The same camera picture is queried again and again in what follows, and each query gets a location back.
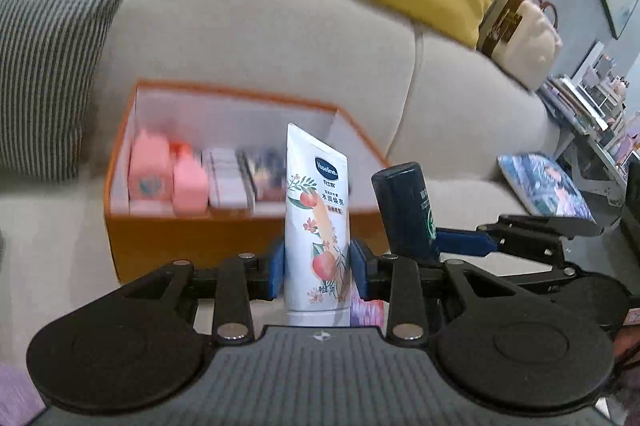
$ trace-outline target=fluffy purple rug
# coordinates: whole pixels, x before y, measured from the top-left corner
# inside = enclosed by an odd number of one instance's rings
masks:
[[[24,426],[43,409],[29,376],[0,364],[0,425]]]

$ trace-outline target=metal rivet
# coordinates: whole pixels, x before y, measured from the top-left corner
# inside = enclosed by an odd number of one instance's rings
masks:
[[[401,340],[415,341],[419,340],[424,335],[424,330],[420,325],[414,325],[413,323],[402,323],[396,325],[393,329],[394,336]]]
[[[241,340],[248,333],[249,329],[242,323],[225,323],[218,327],[218,335],[230,341]]]

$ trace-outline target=sofa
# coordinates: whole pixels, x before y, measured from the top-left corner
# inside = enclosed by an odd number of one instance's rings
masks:
[[[24,365],[40,327],[118,286],[102,189],[138,76],[338,104],[392,163],[420,162],[444,227],[523,213],[497,155],[558,144],[542,102],[491,61],[361,0],[124,0],[95,72],[79,178],[0,173],[0,362]],[[498,274],[539,269],[498,253],[483,261]]]

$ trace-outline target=sofa seam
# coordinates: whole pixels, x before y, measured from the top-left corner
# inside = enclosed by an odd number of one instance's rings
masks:
[[[411,74],[411,79],[409,80],[409,86],[406,89],[406,96],[404,98],[404,103],[402,103],[402,113],[400,114],[398,126],[396,126],[396,131],[394,132],[394,136],[391,139],[391,144],[389,144],[389,147],[386,151],[387,158],[391,156],[391,153],[394,150],[394,146],[397,142],[398,134],[400,133],[400,130],[402,129],[402,126],[404,124],[406,106],[407,106],[407,103],[409,102],[409,97],[414,91],[418,72],[422,70],[422,61],[423,61],[422,58],[424,57],[424,38],[422,37],[422,31],[418,28],[418,23],[415,21],[411,21],[411,25],[414,29],[414,69]]]

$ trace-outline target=orange box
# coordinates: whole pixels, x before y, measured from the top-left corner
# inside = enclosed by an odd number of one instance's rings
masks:
[[[240,252],[263,253],[284,235],[282,215],[250,209],[210,209],[197,217],[131,214],[127,175],[135,134],[146,128],[194,147],[272,145],[284,148],[294,123],[348,159],[351,236],[374,253],[388,249],[371,175],[388,167],[382,153],[337,106],[284,95],[188,82],[138,80],[111,152],[104,188],[104,218],[118,279],[127,283],[178,258],[198,268]]]

